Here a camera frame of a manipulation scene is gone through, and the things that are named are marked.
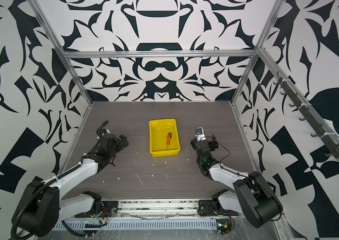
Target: screwdriver handle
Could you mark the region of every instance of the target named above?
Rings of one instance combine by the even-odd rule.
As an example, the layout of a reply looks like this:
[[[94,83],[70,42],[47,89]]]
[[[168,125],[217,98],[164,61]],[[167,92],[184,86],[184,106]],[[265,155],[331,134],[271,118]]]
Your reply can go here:
[[[169,145],[169,142],[171,141],[171,137],[172,137],[172,133],[168,133],[168,137],[167,137],[167,145]]]

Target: gray wooden table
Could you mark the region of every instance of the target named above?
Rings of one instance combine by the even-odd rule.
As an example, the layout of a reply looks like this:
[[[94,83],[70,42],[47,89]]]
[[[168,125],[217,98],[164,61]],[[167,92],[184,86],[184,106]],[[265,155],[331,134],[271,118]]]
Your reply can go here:
[[[175,118],[181,150],[177,156],[152,157],[149,125],[154,119]],[[116,136],[128,138],[129,146],[116,155],[116,166],[108,165],[72,189],[66,197],[90,190],[103,198],[198,198],[211,197],[226,189],[204,177],[196,164],[190,141],[194,130],[203,127],[206,136],[215,134],[231,155],[223,163],[235,170],[252,172],[247,151],[227,101],[221,102],[95,102],[89,113],[67,168],[96,143],[96,129],[106,126]],[[220,147],[212,155],[220,161],[228,152]]]

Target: black cable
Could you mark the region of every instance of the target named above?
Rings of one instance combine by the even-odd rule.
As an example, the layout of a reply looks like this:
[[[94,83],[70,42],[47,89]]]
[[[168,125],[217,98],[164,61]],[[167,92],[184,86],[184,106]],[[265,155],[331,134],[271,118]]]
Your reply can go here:
[[[232,228],[231,228],[231,230],[229,230],[231,232],[235,228],[235,221],[231,216],[229,216],[229,217],[232,219]]]
[[[89,155],[89,154],[90,154],[92,151],[94,151],[94,150],[96,149],[96,147],[99,145],[99,143],[100,143],[100,137],[101,137],[101,130],[102,130],[103,127],[105,127],[108,123],[109,123],[109,121],[108,121],[108,120],[105,120],[105,121],[100,125],[100,127],[99,127],[98,129],[96,129],[96,134],[98,135],[99,138],[98,138],[96,144],[92,147],[92,149],[91,149],[89,152],[86,153],[86,155]]]
[[[225,150],[228,151],[228,155],[225,156],[225,157],[223,157],[223,158],[220,160],[220,168],[221,168],[221,169],[224,169],[224,170],[227,170],[228,172],[231,172],[231,173],[236,174],[236,175],[238,175],[238,176],[248,177],[248,176],[241,175],[241,174],[239,174],[238,172],[230,171],[230,170],[224,168],[224,167],[221,165],[221,162],[223,161],[223,159],[226,158],[226,157],[228,157],[228,156],[231,154],[231,153],[229,152],[229,150],[228,150],[226,147],[224,147],[224,148],[225,148]],[[270,190],[268,190],[268,188],[266,188],[264,185],[262,185],[261,183],[259,183],[257,180],[254,180],[254,179],[251,179],[251,180],[253,180],[254,182],[257,182],[260,186],[262,186],[265,190],[267,190],[270,194],[272,194],[272,192],[271,192]],[[282,208],[280,207],[280,204],[279,204],[278,202],[276,202],[276,204],[277,204],[277,207],[279,208],[280,215],[279,215],[279,217],[278,217],[277,219],[274,219],[274,220],[271,219],[270,221],[277,221],[277,220],[279,220],[279,219],[282,217]]]
[[[223,168],[223,167],[221,166],[221,162],[223,161],[223,159],[226,158],[226,157],[229,157],[229,156],[231,155],[230,151],[229,151],[226,147],[224,147],[224,148],[225,148],[225,150],[228,151],[228,155],[225,156],[225,157],[223,157],[223,158],[220,160],[220,168]]]
[[[100,227],[105,227],[106,225],[107,225],[107,222],[105,222],[104,224],[99,224],[99,225],[86,223],[85,228],[100,228]]]
[[[78,232],[75,232],[74,230],[72,230],[66,223],[65,221],[61,221],[61,223],[64,225],[64,227],[68,230],[68,232],[70,232],[71,234],[75,235],[76,237],[85,237],[87,236],[87,234],[85,233],[78,233]]]
[[[211,213],[214,213],[215,211],[211,211],[211,212],[206,212],[206,213],[200,213],[200,209],[197,209],[197,214],[199,214],[200,216],[204,217],[206,216],[207,214],[211,214]]]
[[[63,172],[62,174],[60,174],[59,176],[57,176],[58,179],[61,179],[62,177],[70,174],[71,172],[75,171],[76,169],[78,169],[79,167],[81,167],[80,164],[76,165],[75,167],[73,167],[72,169]],[[28,239],[30,237],[32,237],[34,234],[33,233],[28,233],[27,235],[25,235],[24,237],[19,237],[17,235],[17,227],[19,225],[20,219],[23,216],[25,210],[29,207],[29,205],[38,197],[38,195],[40,193],[42,193],[45,189],[47,189],[47,187],[49,185],[51,185],[52,183],[56,182],[56,179],[52,179],[49,182],[45,183],[44,185],[42,185],[38,190],[36,190],[36,192],[34,192],[31,197],[25,202],[25,204],[23,205],[23,207],[17,212],[15,218],[13,219],[13,224],[12,224],[12,228],[11,228],[11,239],[12,240],[25,240]]]

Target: vented metal cover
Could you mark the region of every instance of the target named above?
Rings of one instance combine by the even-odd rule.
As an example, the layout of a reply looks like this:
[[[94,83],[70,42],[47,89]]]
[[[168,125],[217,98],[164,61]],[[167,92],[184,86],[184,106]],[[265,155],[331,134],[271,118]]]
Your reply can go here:
[[[66,220],[67,225],[76,230],[82,230],[86,223],[93,220]],[[150,220],[108,220],[107,226],[100,230],[160,230],[160,229],[205,229],[216,230],[215,219],[150,219]],[[57,223],[52,229],[65,230],[63,224]]]

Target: red wire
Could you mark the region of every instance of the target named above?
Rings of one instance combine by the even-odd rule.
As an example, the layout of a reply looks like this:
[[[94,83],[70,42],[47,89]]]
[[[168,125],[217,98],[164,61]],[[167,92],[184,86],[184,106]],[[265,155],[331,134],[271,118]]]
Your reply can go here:
[[[102,207],[102,209],[105,209],[105,213],[103,213],[101,216],[103,216],[104,214],[106,214],[108,212],[108,210],[105,207]]]

